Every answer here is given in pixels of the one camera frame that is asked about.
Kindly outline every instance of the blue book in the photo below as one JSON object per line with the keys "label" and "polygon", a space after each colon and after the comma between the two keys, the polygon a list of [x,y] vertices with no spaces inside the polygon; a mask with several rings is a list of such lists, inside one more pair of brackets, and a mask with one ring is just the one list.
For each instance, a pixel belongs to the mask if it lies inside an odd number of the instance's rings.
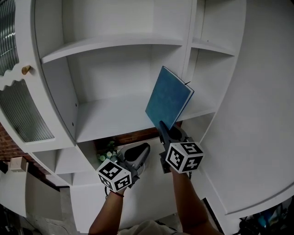
{"label": "blue book", "polygon": [[179,77],[162,66],[145,112],[156,128],[163,121],[171,129],[193,93]]}

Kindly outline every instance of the person's left arm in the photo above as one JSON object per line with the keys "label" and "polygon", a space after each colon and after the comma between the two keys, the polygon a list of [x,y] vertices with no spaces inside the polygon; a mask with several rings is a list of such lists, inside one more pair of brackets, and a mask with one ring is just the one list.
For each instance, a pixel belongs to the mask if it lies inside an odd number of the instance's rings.
{"label": "person's left arm", "polygon": [[115,235],[119,230],[120,217],[123,210],[123,197],[110,192],[107,199],[90,227],[90,235]]}

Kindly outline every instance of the wooden knob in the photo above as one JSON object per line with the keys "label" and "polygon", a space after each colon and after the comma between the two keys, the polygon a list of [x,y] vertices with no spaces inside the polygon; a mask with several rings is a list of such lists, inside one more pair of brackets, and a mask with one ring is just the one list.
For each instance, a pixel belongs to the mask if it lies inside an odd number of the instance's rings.
{"label": "wooden knob", "polygon": [[29,65],[23,67],[22,68],[22,74],[26,75],[30,69],[31,69],[31,67]]}

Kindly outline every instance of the scalloped door trim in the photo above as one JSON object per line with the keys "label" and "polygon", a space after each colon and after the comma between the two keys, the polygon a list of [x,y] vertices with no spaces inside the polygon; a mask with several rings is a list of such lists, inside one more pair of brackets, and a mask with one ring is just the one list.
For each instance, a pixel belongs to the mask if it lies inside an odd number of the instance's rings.
{"label": "scalloped door trim", "polygon": [[0,90],[4,90],[6,86],[11,86],[13,81],[20,81],[22,79],[24,79],[22,66],[18,63],[12,70],[6,70],[4,76],[0,76]]}

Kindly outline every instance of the person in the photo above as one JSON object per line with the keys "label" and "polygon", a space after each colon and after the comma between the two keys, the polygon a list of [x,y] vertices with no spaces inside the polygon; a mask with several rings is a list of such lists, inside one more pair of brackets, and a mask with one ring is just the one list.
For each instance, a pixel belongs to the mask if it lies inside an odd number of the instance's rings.
{"label": "person", "polygon": [[205,207],[198,198],[187,174],[177,173],[170,167],[174,182],[175,201],[183,233],[178,233],[165,225],[155,221],[146,221],[130,229],[118,233],[120,217],[123,209],[125,189],[114,193],[110,192],[101,211],[90,227],[90,235],[221,235],[208,220]]}

